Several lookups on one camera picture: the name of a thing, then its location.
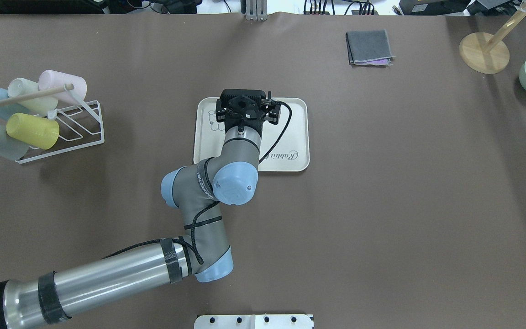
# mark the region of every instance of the blue joint cap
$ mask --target blue joint cap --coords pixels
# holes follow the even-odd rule
[[[212,191],[224,204],[246,204],[253,198],[259,173],[251,163],[231,162],[222,167],[212,181]]]
[[[178,170],[174,170],[171,173],[165,175],[161,180],[161,196],[165,200],[165,203],[172,208],[178,208],[177,204],[174,202],[174,180],[178,175],[178,171],[184,169],[181,167]]]
[[[219,258],[210,267],[196,274],[198,282],[210,282],[221,279],[232,272],[234,264],[232,263],[232,254],[230,252],[230,246],[226,250],[225,254]]]

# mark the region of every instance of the brown table surface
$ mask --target brown table surface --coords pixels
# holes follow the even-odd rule
[[[224,88],[309,108],[310,166],[223,206],[234,271],[63,328],[193,327],[197,315],[314,314],[316,328],[526,328],[526,19],[484,75],[458,44],[504,17],[0,16],[0,86],[85,77],[106,142],[0,158],[0,281],[183,233],[159,183],[192,162],[196,107]],[[387,29],[391,67],[351,67],[346,31]]]

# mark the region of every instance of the white tray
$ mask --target white tray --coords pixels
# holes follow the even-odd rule
[[[225,124],[217,123],[215,110],[217,97],[209,97],[198,104],[196,134],[194,137],[194,163],[221,155],[225,141]],[[310,164],[310,144],[307,130],[307,106],[299,98],[274,97],[287,103],[294,114],[288,129],[271,151],[267,159],[259,164],[259,171],[302,171]],[[263,123],[261,152],[263,156],[275,142],[288,120],[289,111],[281,107],[279,124]]]

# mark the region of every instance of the gray towel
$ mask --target gray towel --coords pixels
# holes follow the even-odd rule
[[[354,65],[391,65],[391,46],[386,30],[348,31],[348,61]]]

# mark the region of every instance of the drying rack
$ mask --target drying rack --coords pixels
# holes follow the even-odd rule
[[[43,150],[30,146],[27,154],[17,160],[17,163],[27,163],[48,156],[63,154],[73,150],[87,148],[89,146],[102,144],[105,142],[105,130],[103,127],[103,116],[98,101],[85,102],[74,91],[73,84],[65,84],[61,87],[50,88],[30,94],[16,97],[10,97],[6,100],[0,100],[0,106],[8,106],[18,102],[33,100],[42,96],[51,96],[59,92],[67,92],[75,102],[76,106],[69,106],[61,109],[48,111],[47,118],[56,120],[60,125],[60,135],[56,144],[48,149]]]

